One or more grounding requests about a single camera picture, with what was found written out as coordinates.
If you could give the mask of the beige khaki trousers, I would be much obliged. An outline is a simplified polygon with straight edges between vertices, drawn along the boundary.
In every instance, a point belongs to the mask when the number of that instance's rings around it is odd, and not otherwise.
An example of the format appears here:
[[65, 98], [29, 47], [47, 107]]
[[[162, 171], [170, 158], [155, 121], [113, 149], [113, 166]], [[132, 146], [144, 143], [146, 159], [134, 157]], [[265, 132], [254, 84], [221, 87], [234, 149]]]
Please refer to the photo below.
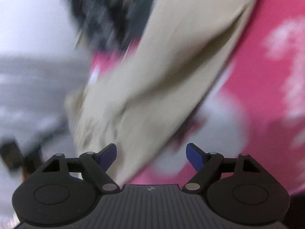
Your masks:
[[209, 92], [256, 1], [155, 0], [134, 54], [67, 96], [77, 153], [113, 143], [109, 176], [122, 185], [136, 175]]

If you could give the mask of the grey sheer curtain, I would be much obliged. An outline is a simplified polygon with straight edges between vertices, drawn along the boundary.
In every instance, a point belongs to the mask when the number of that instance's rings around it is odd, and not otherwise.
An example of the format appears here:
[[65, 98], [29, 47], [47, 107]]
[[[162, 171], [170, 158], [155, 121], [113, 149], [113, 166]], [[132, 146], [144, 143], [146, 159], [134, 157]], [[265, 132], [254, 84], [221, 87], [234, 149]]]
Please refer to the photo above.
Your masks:
[[1, 140], [14, 138], [21, 150], [37, 134], [65, 117], [67, 93], [82, 87], [88, 60], [38, 60], [1, 57]]

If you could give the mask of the pink floral bed sheet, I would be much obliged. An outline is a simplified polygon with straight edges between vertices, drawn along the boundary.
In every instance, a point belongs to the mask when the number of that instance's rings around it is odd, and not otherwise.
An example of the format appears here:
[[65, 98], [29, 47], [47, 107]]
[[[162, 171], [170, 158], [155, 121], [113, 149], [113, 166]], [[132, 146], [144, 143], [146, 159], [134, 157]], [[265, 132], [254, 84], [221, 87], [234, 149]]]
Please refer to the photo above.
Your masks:
[[188, 143], [247, 153], [289, 193], [304, 190], [304, 0], [258, 0], [207, 99], [132, 183], [184, 185], [195, 174]]

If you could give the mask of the black white plaid shirt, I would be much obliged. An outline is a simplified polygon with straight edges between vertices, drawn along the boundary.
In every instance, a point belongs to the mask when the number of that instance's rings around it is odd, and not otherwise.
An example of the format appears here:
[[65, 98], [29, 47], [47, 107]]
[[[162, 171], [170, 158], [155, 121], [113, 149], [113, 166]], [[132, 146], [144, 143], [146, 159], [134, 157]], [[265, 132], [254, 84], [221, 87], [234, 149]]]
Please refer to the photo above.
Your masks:
[[66, 0], [79, 41], [91, 51], [125, 52], [139, 39], [154, 0]]

